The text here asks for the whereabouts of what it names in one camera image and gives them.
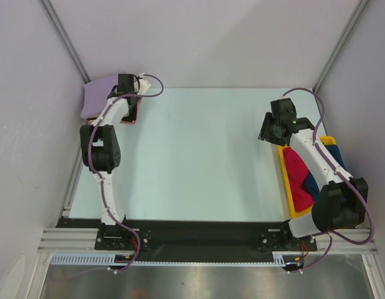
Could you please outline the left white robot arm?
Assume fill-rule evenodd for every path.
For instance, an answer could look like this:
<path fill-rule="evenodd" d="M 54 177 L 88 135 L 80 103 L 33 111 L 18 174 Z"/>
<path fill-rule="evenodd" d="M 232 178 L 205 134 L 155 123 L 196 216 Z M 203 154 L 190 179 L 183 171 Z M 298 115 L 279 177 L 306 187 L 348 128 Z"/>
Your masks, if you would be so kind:
<path fill-rule="evenodd" d="M 118 74 L 106 94 L 105 106 L 95 119 L 80 127 L 82 160 L 95 178 L 102 201 L 102 223 L 123 225 L 125 212 L 114 195 L 113 173 L 120 165 L 121 151 L 115 124 L 136 121 L 138 105 L 151 84 L 143 76 Z"/>

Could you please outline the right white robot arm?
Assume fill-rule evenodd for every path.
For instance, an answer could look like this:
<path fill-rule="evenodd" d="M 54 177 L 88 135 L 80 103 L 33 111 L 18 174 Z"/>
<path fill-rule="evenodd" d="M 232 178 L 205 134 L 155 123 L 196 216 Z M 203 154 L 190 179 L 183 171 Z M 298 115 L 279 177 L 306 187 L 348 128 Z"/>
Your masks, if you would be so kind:
<path fill-rule="evenodd" d="M 303 160 L 320 190 L 311 212 L 288 221 L 289 229 L 280 236 L 281 244 L 295 250 L 303 237 L 362 224 L 368 184 L 355 179 L 329 153 L 307 118 L 297 117 L 289 98 L 274 100 L 265 114 L 259 140 L 289 146 Z"/>

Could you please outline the purple t shirt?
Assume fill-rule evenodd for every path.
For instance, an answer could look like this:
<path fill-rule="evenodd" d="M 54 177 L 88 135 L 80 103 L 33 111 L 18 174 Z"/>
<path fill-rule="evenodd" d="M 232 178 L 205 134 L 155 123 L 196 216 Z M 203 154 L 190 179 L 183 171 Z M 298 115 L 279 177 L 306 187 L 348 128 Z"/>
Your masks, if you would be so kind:
<path fill-rule="evenodd" d="M 99 115 L 107 104 L 112 88 L 118 84 L 118 75 L 98 78 L 84 85 L 84 101 L 80 117 L 87 120 Z"/>

